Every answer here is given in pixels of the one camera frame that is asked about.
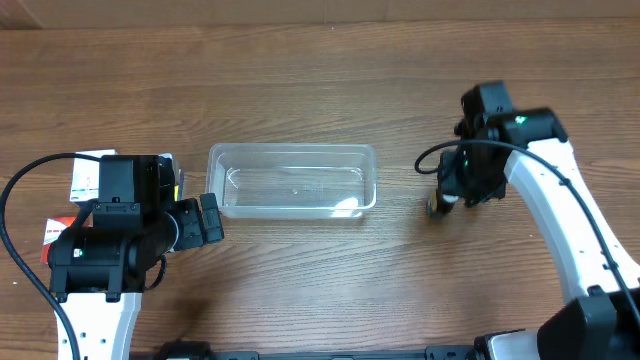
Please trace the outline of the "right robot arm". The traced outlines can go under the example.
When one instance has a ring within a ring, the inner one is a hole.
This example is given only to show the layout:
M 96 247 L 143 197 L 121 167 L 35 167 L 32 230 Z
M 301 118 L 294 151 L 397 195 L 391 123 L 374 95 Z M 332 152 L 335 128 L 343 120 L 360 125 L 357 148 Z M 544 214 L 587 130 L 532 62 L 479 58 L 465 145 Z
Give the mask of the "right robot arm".
M 564 307 L 536 330 L 479 336 L 470 359 L 636 359 L 639 265 L 584 182 L 568 134 L 548 108 L 517 110 L 501 82 L 461 98 L 456 140 L 441 146 L 432 217 L 474 207 L 513 186 L 553 258 Z

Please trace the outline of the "red medicine box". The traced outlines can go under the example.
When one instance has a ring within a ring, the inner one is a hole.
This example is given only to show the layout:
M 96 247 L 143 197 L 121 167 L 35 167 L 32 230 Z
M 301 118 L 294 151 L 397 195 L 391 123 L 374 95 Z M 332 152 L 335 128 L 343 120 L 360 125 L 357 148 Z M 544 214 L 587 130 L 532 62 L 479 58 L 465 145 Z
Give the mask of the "red medicine box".
M 59 238 L 60 234 L 76 220 L 75 216 L 64 216 L 49 218 L 46 222 L 43 247 L 40 262 L 46 264 L 48 262 L 48 253 L 51 245 Z

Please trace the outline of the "blue yellow VapoDrops box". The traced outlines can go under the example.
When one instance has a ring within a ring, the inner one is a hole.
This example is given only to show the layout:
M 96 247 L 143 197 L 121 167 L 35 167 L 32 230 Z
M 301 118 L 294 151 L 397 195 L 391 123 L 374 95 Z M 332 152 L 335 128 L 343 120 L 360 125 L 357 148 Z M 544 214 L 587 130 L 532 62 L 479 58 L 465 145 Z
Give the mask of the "blue yellow VapoDrops box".
M 183 175 L 178 161 L 171 153 L 162 153 L 157 157 L 159 207 L 162 220 L 166 223 L 169 242 L 163 255 L 175 251 L 175 247 L 181 238 L 182 225 L 178 202 L 181 200 L 183 189 Z

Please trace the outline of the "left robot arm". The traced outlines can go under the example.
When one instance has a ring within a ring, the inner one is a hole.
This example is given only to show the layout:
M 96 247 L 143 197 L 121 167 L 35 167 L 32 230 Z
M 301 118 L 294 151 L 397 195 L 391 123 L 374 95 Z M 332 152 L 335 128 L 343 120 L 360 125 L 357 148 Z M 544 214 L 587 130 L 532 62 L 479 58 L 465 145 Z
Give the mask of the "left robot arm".
M 146 274 L 224 237 L 214 194 L 179 200 L 169 156 L 104 155 L 98 195 L 48 250 L 59 358 L 126 359 Z

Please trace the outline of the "white medicine box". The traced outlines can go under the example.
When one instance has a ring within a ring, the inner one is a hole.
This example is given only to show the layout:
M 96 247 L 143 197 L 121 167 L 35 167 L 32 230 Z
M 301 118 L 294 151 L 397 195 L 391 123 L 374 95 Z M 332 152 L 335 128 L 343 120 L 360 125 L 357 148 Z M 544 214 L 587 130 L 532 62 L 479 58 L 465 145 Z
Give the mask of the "white medicine box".
M 81 203 L 98 197 L 99 168 L 98 161 L 74 159 L 69 193 L 70 202 Z

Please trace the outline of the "dark bottle white cap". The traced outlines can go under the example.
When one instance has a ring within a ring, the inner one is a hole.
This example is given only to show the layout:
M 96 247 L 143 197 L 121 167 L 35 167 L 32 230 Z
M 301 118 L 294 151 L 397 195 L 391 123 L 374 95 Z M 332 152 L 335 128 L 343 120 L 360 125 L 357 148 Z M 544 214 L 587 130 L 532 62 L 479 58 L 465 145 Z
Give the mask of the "dark bottle white cap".
M 458 196 L 432 192 L 426 203 L 427 215 L 432 219 L 441 219 L 452 211 L 458 199 Z

